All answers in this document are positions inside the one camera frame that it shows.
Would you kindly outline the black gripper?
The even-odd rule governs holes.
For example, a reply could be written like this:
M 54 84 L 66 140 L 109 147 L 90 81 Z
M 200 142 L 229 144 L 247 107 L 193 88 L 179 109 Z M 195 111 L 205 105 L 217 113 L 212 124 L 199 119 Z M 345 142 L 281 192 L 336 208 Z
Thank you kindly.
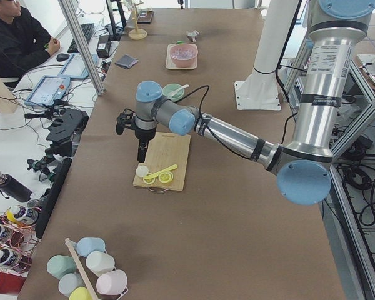
M 139 140 L 137 160 L 139 163 L 143 163 L 146 160 L 146 153 L 150 140 L 154 139 L 156 135 L 156 128 L 152 129 L 141 129 L 140 127 L 135 128 L 135 136 Z

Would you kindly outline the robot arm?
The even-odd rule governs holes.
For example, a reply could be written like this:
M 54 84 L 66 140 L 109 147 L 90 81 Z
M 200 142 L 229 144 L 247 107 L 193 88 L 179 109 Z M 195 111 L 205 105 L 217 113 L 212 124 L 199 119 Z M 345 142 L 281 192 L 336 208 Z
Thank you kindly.
M 181 194 L 153 194 L 129 188 L 124 197 L 150 206 L 182 201 L 253 200 L 263 206 L 305 208 L 322 201 L 331 188 L 329 138 L 346 82 L 346 64 L 366 34 L 375 1 L 311 1 L 314 47 L 293 140 L 275 142 L 287 110 L 278 105 L 274 71 L 295 20 L 298 1 L 273 1 L 266 18 L 252 10 L 158 9 L 147 42 L 152 58 L 159 43 L 184 29 L 198 29 L 199 66 L 183 81 L 212 86 L 203 108 L 173 103 L 160 95 L 149 69 L 137 88 L 137 127 L 170 127 L 175 138 L 195 130 L 199 137 Z

